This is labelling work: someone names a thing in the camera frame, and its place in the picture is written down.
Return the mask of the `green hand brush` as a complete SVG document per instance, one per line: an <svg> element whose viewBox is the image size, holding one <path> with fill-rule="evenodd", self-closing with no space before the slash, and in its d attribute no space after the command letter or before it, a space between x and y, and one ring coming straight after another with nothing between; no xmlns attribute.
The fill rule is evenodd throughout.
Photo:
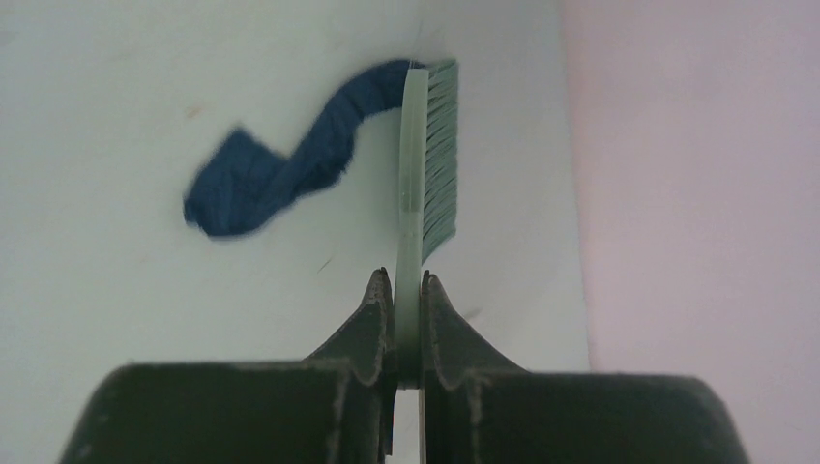
<svg viewBox="0 0 820 464"><path fill-rule="evenodd" d="M456 233L459 64L412 67L401 108L395 270L397 382L420 384L423 264Z"/></svg>

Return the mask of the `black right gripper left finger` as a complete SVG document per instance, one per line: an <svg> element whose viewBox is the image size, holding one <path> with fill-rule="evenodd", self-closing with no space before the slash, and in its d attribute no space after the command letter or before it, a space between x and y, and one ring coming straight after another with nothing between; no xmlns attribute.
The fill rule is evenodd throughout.
<svg viewBox="0 0 820 464"><path fill-rule="evenodd" d="M392 288L300 361L128 363L86 403L64 463L382 463L393 451Z"/></svg>

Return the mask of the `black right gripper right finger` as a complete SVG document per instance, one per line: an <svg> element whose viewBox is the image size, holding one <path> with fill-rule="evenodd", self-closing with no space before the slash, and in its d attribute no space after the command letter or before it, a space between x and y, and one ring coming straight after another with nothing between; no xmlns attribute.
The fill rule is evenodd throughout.
<svg viewBox="0 0 820 464"><path fill-rule="evenodd" d="M694 377L532 372L505 357L425 274L425 463L746 463L726 407Z"/></svg>

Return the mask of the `long dark blue scrap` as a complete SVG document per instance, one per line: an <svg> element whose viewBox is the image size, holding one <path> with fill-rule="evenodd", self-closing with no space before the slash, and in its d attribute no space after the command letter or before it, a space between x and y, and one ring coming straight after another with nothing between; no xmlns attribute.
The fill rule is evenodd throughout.
<svg viewBox="0 0 820 464"><path fill-rule="evenodd" d="M353 159L358 127L401 107L405 79L420 67L394 59L350 77L288 156L243 128L232 130L194 175L183 199L185 223L210 238L247 235L300 198L332 187Z"/></svg>

